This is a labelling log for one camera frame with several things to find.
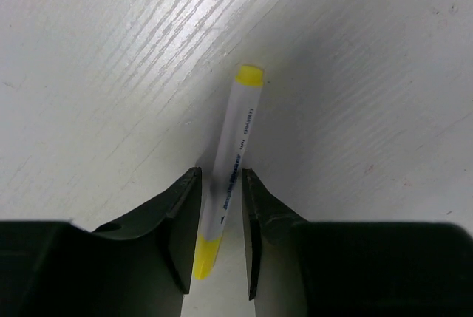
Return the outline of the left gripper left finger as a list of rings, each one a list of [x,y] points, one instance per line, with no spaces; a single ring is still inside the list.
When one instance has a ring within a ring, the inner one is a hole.
[[[86,231],[1,223],[3,316],[179,316],[191,284],[202,172]]]

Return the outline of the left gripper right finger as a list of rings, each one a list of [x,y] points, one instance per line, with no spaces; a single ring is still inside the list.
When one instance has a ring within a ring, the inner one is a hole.
[[[448,222],[311,222],[242,172],[258,316],[470,316],[472,236]]]

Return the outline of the white pen yellow band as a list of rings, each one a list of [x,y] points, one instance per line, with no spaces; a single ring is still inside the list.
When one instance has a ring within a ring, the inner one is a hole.
[[[241,66],[232,83],[197,235],[196,279],[213,269],[263,84],[263,70],[251,65]]]

